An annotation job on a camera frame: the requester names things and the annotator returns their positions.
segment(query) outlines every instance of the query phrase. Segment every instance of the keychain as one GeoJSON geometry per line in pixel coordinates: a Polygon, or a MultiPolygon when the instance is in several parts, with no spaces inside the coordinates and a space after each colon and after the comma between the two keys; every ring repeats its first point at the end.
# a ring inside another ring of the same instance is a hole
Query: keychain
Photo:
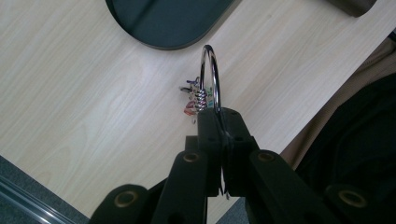
{"type": "Polygon", "coordinates": [[[184,108],[184,113],[192,116],[192,123],[196,122],[196,115],[208,107],[213,107],[217,114],[220,112],[221,105],[219,94],[219,71],[215,52],[211,46],[205,45],[203,48],[201,58],[201,75],[195,80],[187,80],[187,83],[190,84],[190,86],[180,87],[180,90],[190,95],[189,102],[184,108]],[[205,87],[204,85],[206,55],[209,58],[210,70],[212,72],[211,87],[205,87]]]}

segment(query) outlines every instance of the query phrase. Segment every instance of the beige fabric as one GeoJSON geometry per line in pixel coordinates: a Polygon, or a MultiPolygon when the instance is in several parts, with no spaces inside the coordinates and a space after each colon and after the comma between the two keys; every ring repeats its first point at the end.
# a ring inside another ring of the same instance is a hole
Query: beige fabric
{"type": "Polygon", "coordinates": [[[396,43],[387,38],[283,150],[280,154],[283,159],[293,169],[297,168],[339,105],[363,87],[393,73],[396,73],[396,43]]]}

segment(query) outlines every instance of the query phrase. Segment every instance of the silver hook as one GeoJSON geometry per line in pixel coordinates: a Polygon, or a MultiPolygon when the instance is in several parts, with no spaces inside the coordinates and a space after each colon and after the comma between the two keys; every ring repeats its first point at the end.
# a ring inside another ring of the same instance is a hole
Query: silver hook
{"type": "Polygon", "coordinates": [[[212,71],[212,87],[213,87],[213,107],[215,109],[216,115],[219,115],[221,111],[221,100],[220,100],[220,84],[219,84],[219,70],[218,70],[218,63],[216,61],[216,55],[214,50],[210,45],[205,45],[204,49],[202,50],[202,57],[201,57],[201,76],[200,76],[200,83],[199,88],[201,91],[205,90],[205,61],[206,61],[206,54],[209,58],[210,62],[210,70],[212,71]]]}

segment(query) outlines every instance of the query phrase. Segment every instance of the wood grain surface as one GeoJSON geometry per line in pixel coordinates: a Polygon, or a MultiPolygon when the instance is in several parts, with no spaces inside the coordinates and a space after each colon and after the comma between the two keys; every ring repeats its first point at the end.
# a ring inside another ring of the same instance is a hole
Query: wood grain surface
{"type": "MultiPolygon", "coordinates": [[[[197,133],[178,90],[217,55],[222,105],[281,152],[396,27],[396,1],[349,17],[324,0],[237,1],[181,50],[127,35],[104,0],[0,0],[0,154],[90,217],[114,188],[154,186],[197,133]]],[[[208,223],[233,204],[209,200],[208,223]]]]}

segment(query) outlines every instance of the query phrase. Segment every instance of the light wood tabletop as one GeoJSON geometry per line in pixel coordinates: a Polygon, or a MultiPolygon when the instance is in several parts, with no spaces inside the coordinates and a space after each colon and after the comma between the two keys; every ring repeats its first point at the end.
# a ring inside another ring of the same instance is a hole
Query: light wood tabletop
{"type": "MultiPolygon", "coordinates": [[[[281,152],[396,27],[396,1],[360,18],[324,0],[245,0],[180,50],[142,45],[105,0],[0,1],[0,155],[90,217],[114,188],[166,178],[186,135],[178,87],[213,47],[224,107],[281,152]]],[[[209,200],[215,223],[235,199],[209,200]]]]}

